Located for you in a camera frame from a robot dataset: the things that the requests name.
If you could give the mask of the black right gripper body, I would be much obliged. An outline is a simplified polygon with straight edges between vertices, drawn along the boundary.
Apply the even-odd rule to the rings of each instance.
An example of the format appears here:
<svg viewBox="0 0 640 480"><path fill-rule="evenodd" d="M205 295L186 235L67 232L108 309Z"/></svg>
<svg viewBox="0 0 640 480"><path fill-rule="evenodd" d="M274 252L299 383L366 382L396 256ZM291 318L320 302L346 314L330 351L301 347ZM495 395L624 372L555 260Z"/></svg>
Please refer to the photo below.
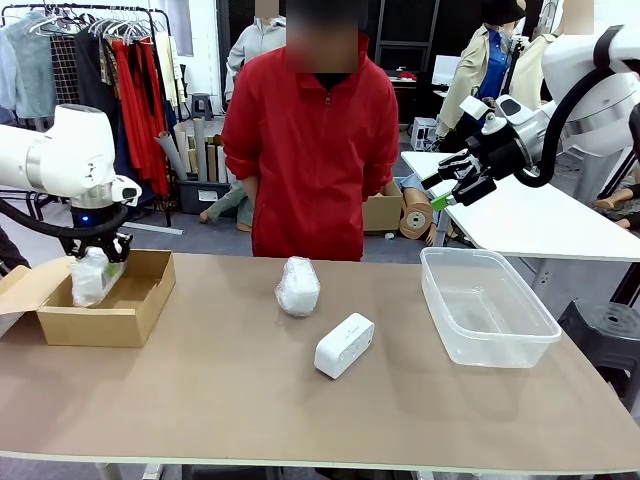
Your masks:
<svg viewBox="0 0 640 480"><path fill-rule="evenodd" d="M525 167L525 153L515 130L505 125L485 135L480 130L467 138L469 153L481 165L481 170L494 180L502 180Z"/></svg>

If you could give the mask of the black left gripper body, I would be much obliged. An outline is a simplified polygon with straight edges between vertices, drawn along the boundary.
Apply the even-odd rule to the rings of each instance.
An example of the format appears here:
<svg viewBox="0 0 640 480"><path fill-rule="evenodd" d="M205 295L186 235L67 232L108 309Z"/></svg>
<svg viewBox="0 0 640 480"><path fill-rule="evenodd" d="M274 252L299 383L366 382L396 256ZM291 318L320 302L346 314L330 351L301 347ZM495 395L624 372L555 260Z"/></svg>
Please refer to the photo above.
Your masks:
<svg viewBox="0 0 640 480"><path fill-rule="evenodd" d="M108 250L129 250L131 235L123 234L119 228L129 217L126 205L109 205L101 208L70 209L74 234L71 238L62 239L64 250L82 250L95 246Z"/></svg>

